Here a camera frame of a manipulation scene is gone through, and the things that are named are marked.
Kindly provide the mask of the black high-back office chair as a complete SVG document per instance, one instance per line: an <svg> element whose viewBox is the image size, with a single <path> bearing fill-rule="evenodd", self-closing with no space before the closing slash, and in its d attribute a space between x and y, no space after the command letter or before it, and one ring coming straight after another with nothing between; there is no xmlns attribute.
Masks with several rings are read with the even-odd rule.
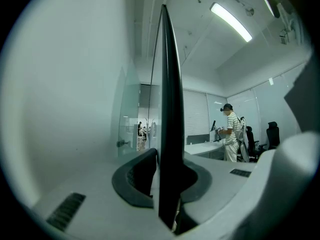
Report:
<svg viewBox="0 0 320 240"><path fill-rule="evenodd" d="M278 124L275 121L268 123L268 129L266 130L266 134L269 143L268 150L276 149L280 144L280 132Z"/></svg>

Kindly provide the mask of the long ceiling light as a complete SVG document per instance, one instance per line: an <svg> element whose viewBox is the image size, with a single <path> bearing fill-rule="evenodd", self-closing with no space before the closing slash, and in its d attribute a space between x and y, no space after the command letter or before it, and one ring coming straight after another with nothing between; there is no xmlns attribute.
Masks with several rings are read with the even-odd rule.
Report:
<svg viewBox="0 0 320 240"><path fill-rule="evenodd" d="M210 11L228 23L247 43L252 40L247 29L223 6L214 2Z"/></svg>
<svg viewBox="0 0 320 240"><path fill-rule="evenodd" d="M264 0L271 14L275 18L280 18L280 12L278 9L278 2L276 0Z"/></svg>

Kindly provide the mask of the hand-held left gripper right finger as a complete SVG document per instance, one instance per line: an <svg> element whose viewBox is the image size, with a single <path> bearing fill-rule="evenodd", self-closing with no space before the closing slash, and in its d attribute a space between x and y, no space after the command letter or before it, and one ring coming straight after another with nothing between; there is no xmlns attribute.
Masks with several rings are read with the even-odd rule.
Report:
<svg viewBox="0 0 320 240"><path fill-rule="evenodd" d="M229 162L185 156L177 216L177 235L182 235L216 215L240 191L256 163Z"/></svg>

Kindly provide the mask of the white office desk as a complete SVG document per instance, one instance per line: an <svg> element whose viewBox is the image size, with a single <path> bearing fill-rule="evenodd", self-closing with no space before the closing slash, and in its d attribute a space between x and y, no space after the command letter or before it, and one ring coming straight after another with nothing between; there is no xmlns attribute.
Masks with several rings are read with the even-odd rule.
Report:
<svg viewBox="0 0 320 240"><path fill-rule="evenodd" d="M184 153L208 159L223 160L225 145L222 141L190 144L184 146Z"/></svg>

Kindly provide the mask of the dark desk partition panel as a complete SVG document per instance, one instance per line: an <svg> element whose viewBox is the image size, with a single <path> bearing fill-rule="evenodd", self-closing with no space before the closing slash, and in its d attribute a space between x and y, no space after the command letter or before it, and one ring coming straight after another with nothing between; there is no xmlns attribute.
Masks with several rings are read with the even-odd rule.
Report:
<svg viewBox="0 0 320 240"><path fill-rule="evenodd" d="M188 135L186 138L187 145L202 144L210 142L210 134Z"/></svg>

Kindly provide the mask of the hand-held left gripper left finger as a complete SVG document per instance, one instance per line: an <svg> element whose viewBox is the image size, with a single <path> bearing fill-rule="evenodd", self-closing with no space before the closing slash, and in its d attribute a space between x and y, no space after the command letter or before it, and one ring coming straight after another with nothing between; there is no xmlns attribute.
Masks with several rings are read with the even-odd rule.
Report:
<svg viewBox="0 0 320 240"><path fill-rule="evenodd" d="M151 208L134 207L112 186L112 176L137 153L95 162L45 194L32 211L38 222L58 240L173 240L175 235ZM70 224L61 231L47 223L72 193L85 196Z"/></svg>

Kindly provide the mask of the black-framed rolling whiteboard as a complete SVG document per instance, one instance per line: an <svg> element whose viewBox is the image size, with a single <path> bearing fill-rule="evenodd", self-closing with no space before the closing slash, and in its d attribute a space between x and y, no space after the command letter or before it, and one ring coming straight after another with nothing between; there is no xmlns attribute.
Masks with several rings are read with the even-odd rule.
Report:
<svg viewBox="0 0 320 240"><path fill-rule="evenodd" d="M184 167L183 96L179 58L168 8L161 5L153 55L149 103L156 108L159 167L158 216L171 229L181 196Z"/></svg>

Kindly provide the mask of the black desk lamp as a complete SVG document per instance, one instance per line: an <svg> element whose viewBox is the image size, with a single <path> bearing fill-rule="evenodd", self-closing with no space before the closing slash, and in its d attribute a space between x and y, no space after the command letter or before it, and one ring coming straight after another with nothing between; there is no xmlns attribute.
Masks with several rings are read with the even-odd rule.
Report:
<svg viewBox="0 0 320 240"><path fill-rule="evenodd" d="M213 140L212 142L219 142L221 140L220 135L218 134L218 129L216 127L216 120L213 121L211 132L213 132Z"/></svg>

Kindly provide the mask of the distant office desks and chairs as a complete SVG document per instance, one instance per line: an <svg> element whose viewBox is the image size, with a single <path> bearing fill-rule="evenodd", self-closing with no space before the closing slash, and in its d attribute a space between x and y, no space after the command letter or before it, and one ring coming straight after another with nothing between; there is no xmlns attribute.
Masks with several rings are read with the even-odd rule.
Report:
<svg viewBox="0 0 320 240"><path fill-rule="evenodd" d="M153 118L151 122L146 119L145 124L138 121L137 125L137 143L136 150L143 151L149 148L155 148L157 142L157 124Z"/></svg>

